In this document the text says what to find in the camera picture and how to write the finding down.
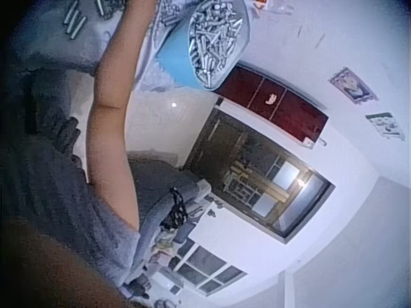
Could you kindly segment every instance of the tile floor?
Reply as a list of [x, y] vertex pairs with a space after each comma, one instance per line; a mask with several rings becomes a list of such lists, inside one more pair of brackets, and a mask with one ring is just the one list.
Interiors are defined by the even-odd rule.
[[[84, 166], [93, 82], [88, 74], [69, 72], [71, 113], [82, 131], [74, 152]], [[126, 120], [127, 150], [164, 159], [174, 166], [184, 165], [216, 100], [216, 94], [186, 87], [164, 93], [133, 92]]]

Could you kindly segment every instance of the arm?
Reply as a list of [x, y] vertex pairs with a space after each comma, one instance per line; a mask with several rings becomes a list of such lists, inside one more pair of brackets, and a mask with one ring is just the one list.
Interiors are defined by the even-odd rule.
[[125, 146], [125, 117], [137, 61], [156, 0], [129, 0], [97, 68], [87, 124], [87, 169], [97, 195], [138, 230], [136, 189]]

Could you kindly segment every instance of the cabinet door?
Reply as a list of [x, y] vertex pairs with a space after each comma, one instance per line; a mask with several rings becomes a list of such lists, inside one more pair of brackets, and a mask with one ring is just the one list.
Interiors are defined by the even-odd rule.
[[301, 142], [307, 137], [316, 142], [328, 116], [293, 92], [288, 91], [278, 106], [271, 122]]
[[259, 116], [269, 120], [284, 92], [284, 87], [274, 81], [265, 79], [249, 108]]
[[262, 79], [262, 76], [236, 66], [215, 92], [247, 108]]

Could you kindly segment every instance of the gray fabric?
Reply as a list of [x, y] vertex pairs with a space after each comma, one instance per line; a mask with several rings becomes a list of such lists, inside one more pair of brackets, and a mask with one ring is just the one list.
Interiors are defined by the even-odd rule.
[[129, 160], [137, 189], [141, 238], [131, 269], [135, 272], [144, 260], [155, 231], [174, 206], [170, 188], [176, 187], [184, 201], [195, 198], [198, 187], [166, 162], [160, 160]]
[[188, 186], [187, 193], [182, 195], [185, 202], [197, 196], [196, 183], [166, 162], [143, 158], [129, 159], [128, 162], [136, 185], [141, 226], [148, 213], [164, 195], [169, 193], [170, 188], [180, 189], [180, 187]]
[[25, 219], [120, 286], [129, 274], [139, 234], [96, 196], [84, 171], [72, 162], [80, 133], [76, 120], [66, 120], [52, 105], [30, 105], [2, 108], [1, 221]]

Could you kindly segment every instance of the person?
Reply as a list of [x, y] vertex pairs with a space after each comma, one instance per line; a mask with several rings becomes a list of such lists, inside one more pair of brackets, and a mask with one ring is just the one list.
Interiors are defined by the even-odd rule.
[[[132, 265], [139, 214], [125, 117], [156, 2], [128, 0], [96, 70], [87, 123], [89, 183], [73, 155], [76, 119], [32, 91], [1, 103], [2, 285], [31, 306], [126, 305], [115, 287]], [[33, 76], [24, 78], [29, 88]]]

